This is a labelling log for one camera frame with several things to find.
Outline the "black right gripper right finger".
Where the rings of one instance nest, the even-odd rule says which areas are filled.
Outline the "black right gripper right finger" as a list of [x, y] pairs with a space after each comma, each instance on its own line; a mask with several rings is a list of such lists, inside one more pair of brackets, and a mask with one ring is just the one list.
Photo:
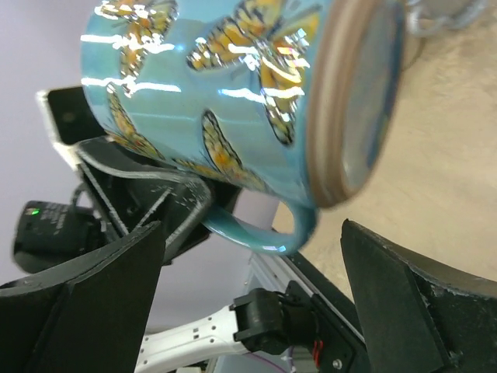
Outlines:
[[374, 372], [494, 372], [496, 282], [350, 220], [342, 257]]

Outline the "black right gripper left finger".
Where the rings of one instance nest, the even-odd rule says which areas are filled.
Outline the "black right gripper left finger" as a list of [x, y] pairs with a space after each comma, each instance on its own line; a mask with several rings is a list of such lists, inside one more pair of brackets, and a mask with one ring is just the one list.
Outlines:
[[162, 267], [153, 222], [1, 286], [3, 372], [132, 372]]

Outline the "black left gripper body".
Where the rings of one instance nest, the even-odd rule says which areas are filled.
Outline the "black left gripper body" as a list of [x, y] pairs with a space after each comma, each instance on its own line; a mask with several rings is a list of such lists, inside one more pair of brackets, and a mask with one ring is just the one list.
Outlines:
[[40, 272], [107, 245], [127, 234], [128, 182], [91, 166], [68, 203], [28, 201], [12, 244], [12, 258], [26, 272]]

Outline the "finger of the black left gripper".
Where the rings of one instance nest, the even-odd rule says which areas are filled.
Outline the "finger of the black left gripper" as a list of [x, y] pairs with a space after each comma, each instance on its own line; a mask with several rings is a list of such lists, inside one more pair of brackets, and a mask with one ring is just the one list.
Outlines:
[[202, 220], [212, 192], [201, 178], [139, 163], [106, 138], [78, 143], [75, 154], [81, 177], [118, 236], [158, 221], [166, 249], [191, 249], [209, 238]]

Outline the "blue butterfly mug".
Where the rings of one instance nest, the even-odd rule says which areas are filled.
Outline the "blue butterfly mug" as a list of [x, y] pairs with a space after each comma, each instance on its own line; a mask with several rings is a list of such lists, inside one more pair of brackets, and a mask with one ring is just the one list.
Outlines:
[[101, 1], [81, 37], [82, 88], [119, 145], [287, 205], [290, 233], [218, 206], [204, 219], [286, 256], [372, 176], [407, 15], [403, 1]]

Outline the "light blue footed mug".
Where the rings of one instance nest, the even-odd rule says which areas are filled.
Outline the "light blue footed mug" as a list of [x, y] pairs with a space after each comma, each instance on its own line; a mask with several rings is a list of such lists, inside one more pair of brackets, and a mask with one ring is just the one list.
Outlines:
[[487, 8], [485, 0], [407, 1], [407, 28], [415, 37], [431, 37], [441, 30], [459, 30], [474, 22]]

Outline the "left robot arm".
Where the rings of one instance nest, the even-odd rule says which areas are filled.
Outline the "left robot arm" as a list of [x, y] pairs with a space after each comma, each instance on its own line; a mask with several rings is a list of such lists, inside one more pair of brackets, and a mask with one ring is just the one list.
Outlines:
[[214, 185], [135, 162], [104, 137], [54, 147], [112, 228], [102, 232], [88, 208], [27, 205], [14, 253], [28, 275], [1, 288], [3, 372], [166, 372], [290, 347], [309, 350], [320, 372], [370, 371], [361, 335], [295, 282], [146, 334], [162, 265], [207, 238]]

